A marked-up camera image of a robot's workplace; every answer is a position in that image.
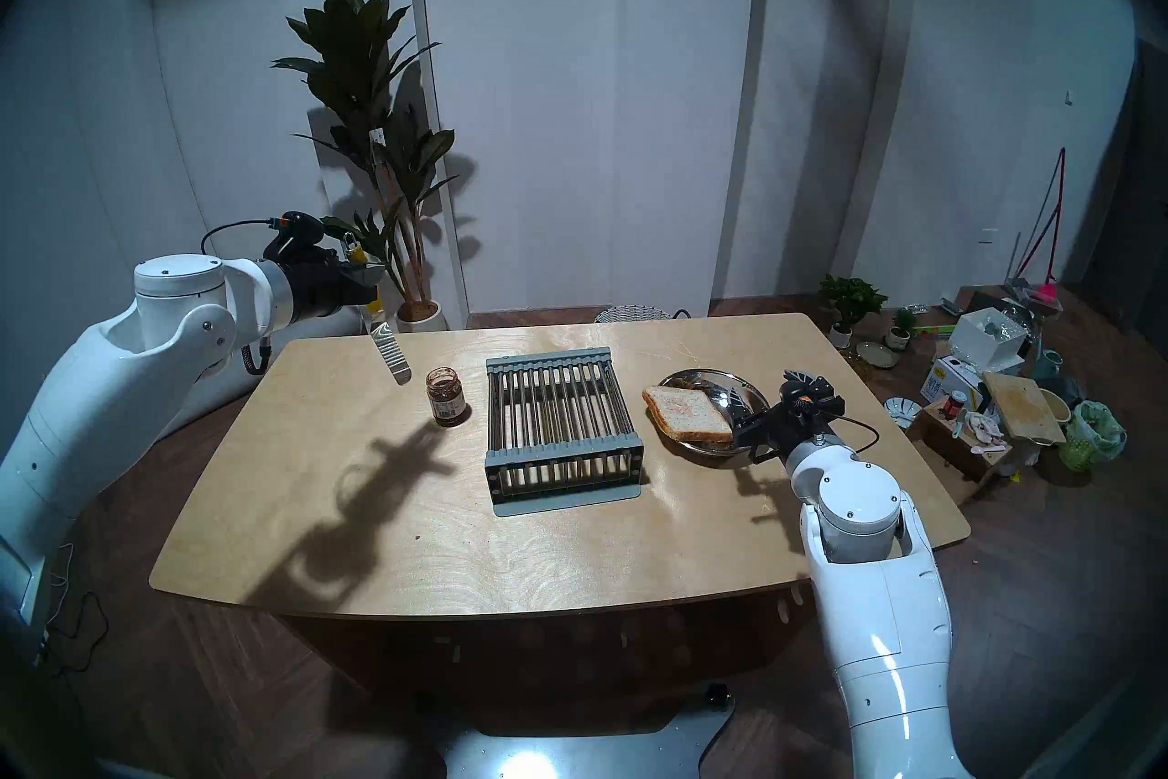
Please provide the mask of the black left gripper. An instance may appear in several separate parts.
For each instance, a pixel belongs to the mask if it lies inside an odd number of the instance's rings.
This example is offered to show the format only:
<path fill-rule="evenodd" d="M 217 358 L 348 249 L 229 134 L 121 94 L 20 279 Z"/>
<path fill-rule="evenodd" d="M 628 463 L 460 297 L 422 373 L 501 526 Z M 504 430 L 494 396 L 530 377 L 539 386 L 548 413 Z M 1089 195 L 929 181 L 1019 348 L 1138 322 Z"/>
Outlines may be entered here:
<path fill-rule="evenodd" d="M 340 244 L 346 259 L 369 259 L 354 234 L 345 231 Z M 385 266 L 346 259 L 338 252 L 305 252 L 287 262 L 292 321 L 331 317 L 342 307 L 375 300 L 375 287 L 384 278 Z"/>

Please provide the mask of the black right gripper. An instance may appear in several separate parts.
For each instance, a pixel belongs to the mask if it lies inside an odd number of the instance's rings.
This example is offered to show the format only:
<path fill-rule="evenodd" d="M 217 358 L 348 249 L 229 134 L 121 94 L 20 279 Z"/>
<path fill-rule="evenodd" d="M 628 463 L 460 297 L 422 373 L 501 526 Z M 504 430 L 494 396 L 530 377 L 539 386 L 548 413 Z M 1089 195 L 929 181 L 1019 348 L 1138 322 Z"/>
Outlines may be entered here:
<path fill-rule="evenodd" d="M 784 371 L 783 391 L 827 391 L 827 380 L 801 370 Z M 769 408 L 753 387 L 728 387 L 728 418 L 732 441 L 744 441 L 750 464 L 778 458 L 786 464 L 791 455 L 801 461 L 807 446 L 813 452 L 836 445 L 836 433 L 816 408 Z"/>

